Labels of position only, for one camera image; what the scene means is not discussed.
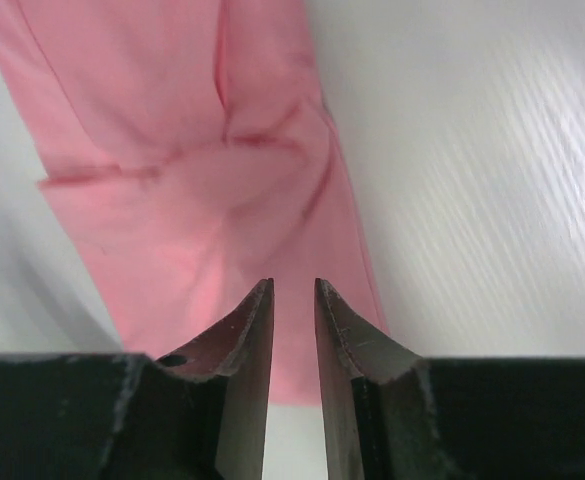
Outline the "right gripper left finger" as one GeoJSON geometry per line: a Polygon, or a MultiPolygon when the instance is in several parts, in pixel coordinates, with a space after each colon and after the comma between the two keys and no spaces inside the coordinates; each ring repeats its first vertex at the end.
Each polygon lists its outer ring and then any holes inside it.
{"type": "Polygon", "coordinates": [[[0,479],[258,479],[274,283],[173,352],[0,355],[0,479]]]}

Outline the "pink t shirt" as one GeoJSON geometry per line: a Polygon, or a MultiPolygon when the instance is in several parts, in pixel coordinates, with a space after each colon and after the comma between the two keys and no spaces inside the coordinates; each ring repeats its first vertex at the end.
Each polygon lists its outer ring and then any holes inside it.
{"type": "Polygon", "coordinates": [[[300,1],[0,1],[0,71],[123,345],[275,282],[270,397],[320,399],[313,284],[383,315],[300,1]]]}

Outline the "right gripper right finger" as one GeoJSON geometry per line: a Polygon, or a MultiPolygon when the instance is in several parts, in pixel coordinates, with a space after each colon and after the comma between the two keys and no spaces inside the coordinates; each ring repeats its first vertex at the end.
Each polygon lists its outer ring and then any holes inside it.
{"type": "Polygon", "coordinates": [[[315,283],[332,479],[585,479],[585,358],[432,358],[315,283]]]}

